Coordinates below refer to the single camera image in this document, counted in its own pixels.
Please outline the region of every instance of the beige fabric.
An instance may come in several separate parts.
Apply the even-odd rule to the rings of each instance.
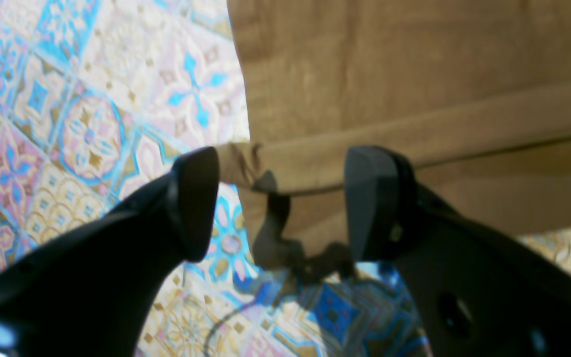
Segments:
[[[318,259],[346,242],[343,161],[358,144],[405,154],[506,233],[571,224],[571,1],[228,6],[253,142],[218,150],[260,266],[345,258],[334,246]],[[268,209],[270,194],[292,197]]]

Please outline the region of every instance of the patterned tile floor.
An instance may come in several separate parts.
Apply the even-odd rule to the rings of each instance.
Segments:
[[[0,271],[177,155],[248,136],[225,0],[0,0]],[[571,229],[519,239],[571,271]],[[401,278],[359,269],[306,289],[260,271],[222,185],[206,259],[166,280],[136,354],[428,354]]]

